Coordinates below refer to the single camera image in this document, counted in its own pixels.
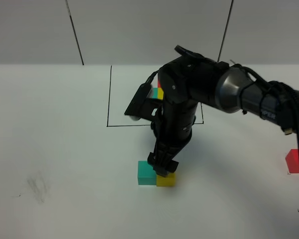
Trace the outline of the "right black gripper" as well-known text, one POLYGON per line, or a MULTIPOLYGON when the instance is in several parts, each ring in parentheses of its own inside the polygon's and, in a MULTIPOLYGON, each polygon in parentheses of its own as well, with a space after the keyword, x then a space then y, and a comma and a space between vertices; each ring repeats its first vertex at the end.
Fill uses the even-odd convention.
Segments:
POLYGON ((158 117, 151 126, 156 142, 148 156, 148 163, 158 176, 167 177, 169 172, 176 171, 178 162, 174 158, 191 140, 197 105, 191 99, 175 103, 163 97, 158 117))

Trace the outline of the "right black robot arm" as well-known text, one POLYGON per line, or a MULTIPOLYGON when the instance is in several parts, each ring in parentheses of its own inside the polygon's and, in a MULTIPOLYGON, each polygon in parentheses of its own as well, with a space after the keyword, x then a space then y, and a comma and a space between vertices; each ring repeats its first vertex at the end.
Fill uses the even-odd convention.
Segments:
POLYGON ((191 139, 200 103, 229 114, 252 113, 290 133, 299 129, 299 91, 267 82, 240 64, 216 62, 181 46, 175 50, 179 57, 157 73, 163 99, 154 100, 156 143, 148 163, 159 176, 177 169, 174 157, 191 139))

